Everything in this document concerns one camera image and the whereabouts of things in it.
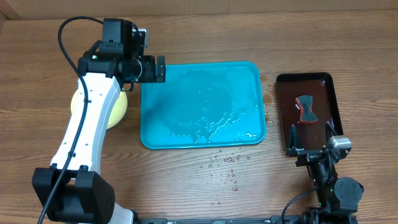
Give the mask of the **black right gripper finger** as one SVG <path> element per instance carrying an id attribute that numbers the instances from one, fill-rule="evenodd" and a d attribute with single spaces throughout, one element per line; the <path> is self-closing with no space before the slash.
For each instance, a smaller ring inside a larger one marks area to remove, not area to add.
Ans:
<path id="1" fill-rule="evenodd" d="M 289 141 L 287 144 L 286 155 L 287 156 L 297 156 L 298 152 L 301 150 L 301 142 L 299 139 L 299 134 L 295 125 L 291 125 L 289 131 Z"/>
<path id="2" fill-rule="evenodd" d="M 325 134 L 326 134 L 326 144 L 329 144 L 330 138 L 338 135 L 335 128 L 329 121 L 325 123 Z"/>

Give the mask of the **red black sponge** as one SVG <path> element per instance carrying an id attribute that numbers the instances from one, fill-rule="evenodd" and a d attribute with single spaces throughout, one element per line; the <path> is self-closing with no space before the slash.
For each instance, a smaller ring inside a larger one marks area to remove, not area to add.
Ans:
<path id="1" fill-rule="evenodd" d="M 295 104 L 300 112 L 299 123 L 313 124 L 318 121 L 316 114 L 312 110 L 313 96 L 301 95 L 296 97 Z"/>

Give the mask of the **yellow-green plate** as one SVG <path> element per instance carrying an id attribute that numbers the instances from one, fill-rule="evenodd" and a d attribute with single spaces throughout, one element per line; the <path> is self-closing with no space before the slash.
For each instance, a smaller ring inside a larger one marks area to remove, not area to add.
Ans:
<path id="1" fill-rule="evenodd" d="M 100 101 L 93 105 L 88 105 L 86 117 L 83 123 L 82 132 L 85 129 L 105 130 L 117 125 L 124 117 L 127 111 L 127 96 L 125 92 L 120 92 L 119 97 L 114 102 Z"/>

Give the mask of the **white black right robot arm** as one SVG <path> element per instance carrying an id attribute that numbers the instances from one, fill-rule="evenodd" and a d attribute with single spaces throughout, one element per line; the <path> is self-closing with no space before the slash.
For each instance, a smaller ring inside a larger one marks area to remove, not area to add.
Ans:
<path id="1" fill-rule="evenodd" d="M 335 169 L 335 164 L 349 154 L 352 142 L 345 135 L 339 135 L 329 122 L 325 123 L 325 131 L 328 142 L 321 149 L 306 150 L 296 127 L 290 127 L 286 155 L 297 158 L 297 167 L 307 168 L 314 188 L 296 196 L 284 207 L 282 223 L 358 222 L 353 214 L 358 211 L 364 187 L 350 177 L 338 177 Z M 310 207 L 301 215 L 285 216 L 291 204 L 313 192 L 317 194 L 318 207 Z"/>

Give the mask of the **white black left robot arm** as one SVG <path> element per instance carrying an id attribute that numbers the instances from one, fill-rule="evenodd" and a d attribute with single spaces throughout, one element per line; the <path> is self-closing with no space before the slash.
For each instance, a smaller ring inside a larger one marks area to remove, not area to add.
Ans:
<path id="1" fill-rule="evenodd" d="M 75 105 L 62 143 L 48 168 L 36 168 L 32 186 L 40 216 L 62 223 L 137 223 L 116 203 L 101 176 L 101 151 L 111 111 L 124 85 L 163 83 L 165 58 L 145 55 L 148 35 L 135 23 L 102 20 L 103 34 L 72 68 L 78 75 Z"/>

